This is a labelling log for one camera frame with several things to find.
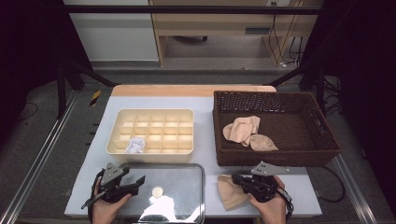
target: beige compartment tray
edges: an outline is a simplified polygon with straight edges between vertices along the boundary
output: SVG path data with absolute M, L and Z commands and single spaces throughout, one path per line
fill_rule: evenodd
M 186 162 L 193 151 L 193 123 L 190 109 L 122 109 L 106 150 L 118 162 Z M 134 137 L 145 140 L 142 153 L 126 153 Z

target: hand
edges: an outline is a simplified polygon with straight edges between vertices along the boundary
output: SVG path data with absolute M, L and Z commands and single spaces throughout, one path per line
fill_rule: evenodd
M 100 180 L 96 182 L 95 195 L 98 194 Z M 128 203 L 132 198 L 132 194 L 127 194 L 116 203 L 107 203 L 102 199 L 93 204 L 92 223 L 93 224 L 111 224 L 120 209 Z
M 276 183 L 282 188 L 285 188 L 285 184 L 274 175 Z M 266 202 L 259 203 L 252 194 L 249 193 L 250 204 L 259 210 L 262 219 L 266 224 L 285 224 L 286 223 L 286 203 L 285 200 L 276 194 L 275 197 Z

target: wicker basket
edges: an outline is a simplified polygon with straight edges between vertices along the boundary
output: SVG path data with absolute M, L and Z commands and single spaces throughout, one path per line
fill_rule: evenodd
M 213 121 L 219 166 L 324 166 L 341 152 L 310 93 L 215 91 Z M 261 118 L 259 134 L 270 137 L 277 151 L 255 151 L 225 139 L 223 128 L 236 118 Z

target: clear plastic lid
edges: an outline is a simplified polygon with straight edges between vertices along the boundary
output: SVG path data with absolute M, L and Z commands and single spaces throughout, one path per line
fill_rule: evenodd
M 121 185 L 146 176 L 130 208 L 139 222 L 203 223 L 205 218 L 205 172 L 201 165 L 124 163 L 130 172 Z

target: beige cloth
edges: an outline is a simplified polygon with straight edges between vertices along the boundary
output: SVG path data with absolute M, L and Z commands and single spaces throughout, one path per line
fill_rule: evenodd
M 218 188 L 222 204 L 226 210 L 234 209 L 248 200 L 248 195 L 242 188 L 233 183 L 230 175 L 218 176 Z
M 266 135 L 253 134 L 250 136 L 250 146 L 255 151 L 274 151 L 278 150 L 274 142 Z
M 251 116 L 248 118 L 237 118 L 233 123 L 223 128 L 225 139 L 241 143 L 242 146 L 248 147 L 250 136 L 259 130 L 260 118 Z

